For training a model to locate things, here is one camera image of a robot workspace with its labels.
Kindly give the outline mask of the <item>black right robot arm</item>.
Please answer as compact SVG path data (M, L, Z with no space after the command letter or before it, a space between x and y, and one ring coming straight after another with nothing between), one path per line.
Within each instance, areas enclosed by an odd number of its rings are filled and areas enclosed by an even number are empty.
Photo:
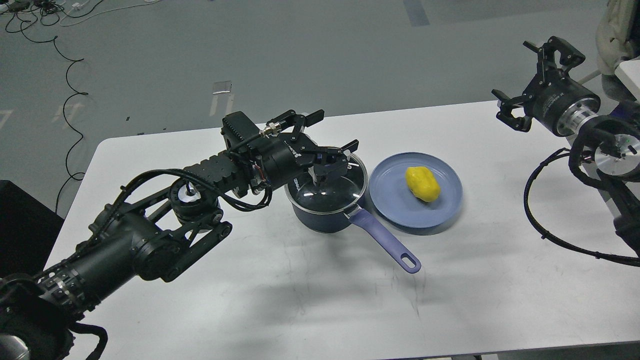
M531 173L523 192L523 206L530 224L541 235L562 248L616 264L639 266L638 256L591 251L560 239L544 228L530 209L530 191L542 170L560 158L581 183L607 193L619 216L614 219L615 234L639 252L639 199L627 183L639 182L639 128L630 120L599 114L601 99L569 72L585 61L585 55L565 39L551 36L540 46L524 41L536 55L536 72L521 95L510 97L498 89L496 118L517 132L528 132L537 120L557 137L574 136L570 148L551 153Z

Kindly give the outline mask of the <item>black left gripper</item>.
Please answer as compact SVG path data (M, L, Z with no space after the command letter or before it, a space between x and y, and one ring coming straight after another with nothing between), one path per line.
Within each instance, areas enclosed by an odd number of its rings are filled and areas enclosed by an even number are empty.
M324 117L324 109L307 115L297 114L291 109L284 112L280 120L282 130L292 127L291 132L259 139L257 150L270 186L284 186L307 171L315 185L333 182L347 173L350 157L359 147L358 139L344 146L317 146L304 134L306 127L317 124Z

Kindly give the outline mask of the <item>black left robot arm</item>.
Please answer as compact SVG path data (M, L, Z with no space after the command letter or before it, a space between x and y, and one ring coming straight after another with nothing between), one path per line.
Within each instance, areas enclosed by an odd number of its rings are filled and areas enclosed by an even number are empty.
M133 178L89 226L73 254L37 275L1 280L1 358L61 360L75 334L98 338L89 360L108 343L86 312L134 277L170 282L233 230L220 201L240 212L267 207L274 191L309 173L325 183L345 175L359 142L317 145L304 130L324 119L286 111L260 129L243 112L222 119L225 150L183 169L149 170Z

